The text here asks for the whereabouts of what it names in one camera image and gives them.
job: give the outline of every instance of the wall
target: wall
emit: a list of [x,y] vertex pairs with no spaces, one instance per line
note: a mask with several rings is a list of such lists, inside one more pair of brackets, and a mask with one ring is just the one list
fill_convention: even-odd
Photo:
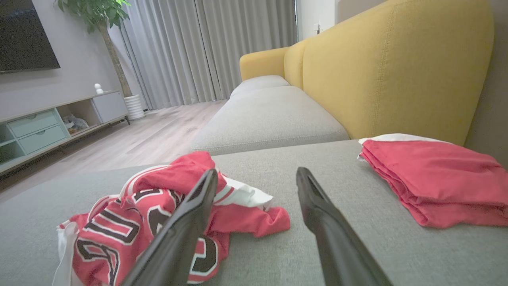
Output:
[[299,40],[316,35],[314,24],[320,23],[322,31],[335,25],[335,1],[297,0]]
[[89,35],[81,19],[63,13],[53,0],[33,0],[61,68],[0,75],[0,120],[45,106],[120,90],[101,35]]
[[340,23],[353,16],[375,7],[385,0],[336,0],[335,23]]
[[316,23],[320,23],[321,31],[324,31],[383,2],[384,0],[297,0],[299,39],[315,36]]
[[496,158],[508,168],[508,2],[491,0],[494,51],[466,147]]

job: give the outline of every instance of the green leaves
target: green leaves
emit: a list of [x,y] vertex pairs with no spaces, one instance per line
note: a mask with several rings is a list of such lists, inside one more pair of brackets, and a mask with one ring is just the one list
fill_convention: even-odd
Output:
[[87,31],[93,33],[99,23],[109,23],[109,26],[120,26],[123,19],[129,15],[122,9],[122,5],[130,6],[126,0],[55,0],[60,10],[66,10],[80,16],[87,24]]

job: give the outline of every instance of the gray sofa cushion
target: gray sofa cushion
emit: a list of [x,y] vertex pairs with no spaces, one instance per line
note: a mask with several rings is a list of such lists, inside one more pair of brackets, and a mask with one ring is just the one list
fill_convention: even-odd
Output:
[[[256,239],[232,234],[229,257],[203,285],[323,285],[318,248],[305,227],[295,173],[309,168],[394,285],[506,285],[508,228],[420,227],[386,182],[356,160],[356,141],[216,156],[217,168],[275,196],[291,229]],[[80,175],[34,187],[0,205],[1,285],[49,285],[58,265],[56,226],[117,193],[145,167]]]
[[237,94],[251,93],[261,89],[285,87],[288,85],[290,85],[289,82],[280,75],[258,76],[244,80],[235,88],[235,90],[233,90],[233,92],[231,92],[231,97]]
[[231,98],[191,150],[222,155],[347,139],[342,125],[301,89],[276,87]]

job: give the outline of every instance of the plant trunk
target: plant trunk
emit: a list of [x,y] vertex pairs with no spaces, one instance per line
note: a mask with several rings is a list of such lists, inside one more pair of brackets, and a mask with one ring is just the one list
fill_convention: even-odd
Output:
[[122,86],[122,92],[124,97],[132,96],[131,88],[129,87],[129,83],[127,82],[127,78],[123,73],[122,65],[120,64],[120,60],[118,59],[118,55],[116,54],[115,46],[111,41],[111,37],[109,36],[108,27],[105,22],[99,23],[97,25],[97,29],[101,32],[102,37],[104,38],[104,42],[106,43],[106,47],[108,48],[109,56],[111,57],[111,61],[113,62],[113,66],[116,70],[116,75],[118,75],[118,79],[120,80],[120,85]]

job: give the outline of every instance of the black tv screen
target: black tv screen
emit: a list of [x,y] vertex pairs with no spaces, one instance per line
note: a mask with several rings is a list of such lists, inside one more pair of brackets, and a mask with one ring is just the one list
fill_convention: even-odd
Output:
[[0,0],[0,73],[57,68],[32,1]]

